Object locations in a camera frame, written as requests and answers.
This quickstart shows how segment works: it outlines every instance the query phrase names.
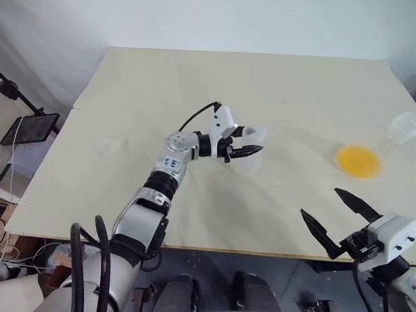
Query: black cable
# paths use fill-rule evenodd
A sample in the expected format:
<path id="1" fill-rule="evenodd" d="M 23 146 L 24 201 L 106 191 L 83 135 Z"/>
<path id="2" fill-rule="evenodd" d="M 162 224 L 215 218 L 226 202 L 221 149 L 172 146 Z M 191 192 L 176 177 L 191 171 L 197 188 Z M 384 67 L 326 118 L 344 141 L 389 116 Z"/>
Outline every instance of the black cable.
<path id="1" fill-rule="evenodd" d="M 3 80 L 5 83 L 9 82 L 10 80 L 8 80 L 2 73 L 0 73 L 0 79 Z M 21 99 L 22 102 L 24 102 L 24 104 L 26 104 L 26 106 L 28 106 L 28 108 L 30 108 L 31 111 L 34 112 L 35 115 L 39 116 L 39 115 L 44 115 L 45 113 L 43 112 L 43 110 L 37 109 L 20 91 L 19 89 L 17 89 L 18 91 L 18 98 Z M 59 134 L 59 128 L 54 125 L 52 127 L 52 131 L 55 132 L 57 135 Z"/>
<path id="2" fill-rule="evenodd" d="M 144 266 L 142 266 L 140 269 L 144 272 L 153 272 L 154 270 L 157 270 L 161 263 L 162 263 L 162 252 L 159 250 L 159 252 L 157 253 L 158 256 L 158 260 L 157 260 L 157 264 L 151 268 L 146 268 Z"/>
<path id="3" fill-rule="evenodd" d="M 364 301 L 364 304 L 365 304 L 365 307 L 367 308 L 367 311 L 368 312 L 373 312 L 372 307 L 369 304 L 367 298 L 365 297 L 363 289 L 361 288 L 361 285 L 360 285 L 359 280 L 358 280 L 358 264 L 359 264 L 359 259 L 355 259 L 354 264 L 352 265 L 352 276 L 354 277 L 354 283 L 356 284 L 356 287 L 357 287 L 357 290 L 358 290 L 358 293 L 359 293 L 361 299 Z"/>
<path id="4" fill-rule="evenodd" d="M 93 238 L 82 226 L 79 227 L 79 233 L 94 247 L 100 248 L 100 243 Z"/>
<path id="5" fill-rule="evenodd" d="M 97 312 L 107 311 L 110 298 L 110 242 L 105 229 L 104 220 L 101 216 L 96 216 L 96 229 L 101 250 L 101 276 L 99 279 L 99 293 Z"/>
<path id="6" fill-rule="evenodd" d="M 71 251 L 72 251 L 72 298 L 71 312 L 84 311 L 84 272 L 83 253 L 81 249 L 81 226 L 74 223 L 71 226 Z"/>
<path id="7" fill-rule="evenodd" d="M 181 132 L 183 130 L 183 128 L 185 128 L 187 126 L 187 124 L 189 124 L 191 122 L 192 119 L 197 117 L 197 115 L 201 114 L 203 111 L 205 111 L 206 109 L 208 109 L 209 107 L 212 107 L 212 106 L 219 107 L 219 106 L 221 106 L 221 104 L 219 102 L 212 102 L 212 103 L 202 107 L 198 112 L 193 114 L 191 117 L 188 118 L 187 121 L 185 121 L 185 123 L 179 128 L 178 132 Z"/>
<path id="8" fill-rule="evenodd" d="M 383 296 L 383 312 L 389 312 L 389 298 L 387 294 Z"/>

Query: white wall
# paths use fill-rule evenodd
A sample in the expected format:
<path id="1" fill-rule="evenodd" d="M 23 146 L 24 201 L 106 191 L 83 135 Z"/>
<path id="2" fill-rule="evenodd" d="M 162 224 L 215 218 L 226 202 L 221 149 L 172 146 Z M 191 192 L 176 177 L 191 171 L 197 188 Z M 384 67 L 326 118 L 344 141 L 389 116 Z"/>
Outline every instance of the white wall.
<path id="1" fill-rule="evenodd" d="M 415 0 L 0 0 L 0 71 L 66 114 L 106 48 L 387 59 L 416 90 Z"/>

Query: yellow liquid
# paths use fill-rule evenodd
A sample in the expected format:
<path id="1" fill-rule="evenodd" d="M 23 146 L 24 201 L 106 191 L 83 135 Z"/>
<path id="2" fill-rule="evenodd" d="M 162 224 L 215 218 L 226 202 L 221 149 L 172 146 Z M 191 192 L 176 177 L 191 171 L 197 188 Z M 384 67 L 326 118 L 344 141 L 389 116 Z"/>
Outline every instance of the yellow liquid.
<path id="1" fill-rule="evenodd" d="M 336 155 L 339 166 L 356 177 L 374 177 L 381 168 L 381 162 L 371 149 L 363 146 L 346 146 Z"/>

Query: transparent container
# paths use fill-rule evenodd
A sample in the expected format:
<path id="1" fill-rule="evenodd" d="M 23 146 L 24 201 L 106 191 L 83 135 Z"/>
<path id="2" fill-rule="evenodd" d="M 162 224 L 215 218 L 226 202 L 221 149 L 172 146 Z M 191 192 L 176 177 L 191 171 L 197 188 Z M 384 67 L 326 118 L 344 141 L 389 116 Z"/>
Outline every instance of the transparent container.
<path id="1" fill-rule="evenodd" d="M 250 125 L 242 130 L 241 146 L 264 146 L 267 129 L 263 125 Z M 252 174 L 263 165 L 263 150 L 243 158 L 234 158 L 229 162 L 230 168 L 240 174 Z"/>
<path id="2" fill-rule="evenodd" d="M 386 127 L 385 135 L 373 148 L 345 146 L 335 160 L 347 173 L 356 177 L 374 177 L 380 172 L 382 162 L 400 145 L 416 137 L 416 112 L 405 112 Z"/>

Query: white table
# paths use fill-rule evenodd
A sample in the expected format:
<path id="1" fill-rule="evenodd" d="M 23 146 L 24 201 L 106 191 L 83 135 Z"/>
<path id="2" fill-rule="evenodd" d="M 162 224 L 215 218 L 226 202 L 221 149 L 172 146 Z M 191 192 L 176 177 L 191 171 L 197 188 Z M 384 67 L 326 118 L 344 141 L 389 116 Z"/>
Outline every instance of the white table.
<path id="1" fill-rule="evenodd" d="M 68 238 L 75 221 L 95 232 L 94 216 L 101 214 L 110 231 L 161 155 L 164 138 L 215 97 L 240 124 L 266 125 L 264 166 L 246 177 L 215 160 L 190 163 L 165 245 L 325 259 L 300 208 L 335 242 L 366 225 L 334 187 L 380 213 L 416 218 L 414 142 L 373 179 L 350 177 L 333 162 L 337 148 L 375 143 L 392 118 L 415 110 L 384 61 L 111 48 L 7 229 Z M 204 131 L 209 115 L 188 130 Z M 99 148 L 103 140 L 112 145 Z M 405 256 L 416 261 L 416 248 Z"/>

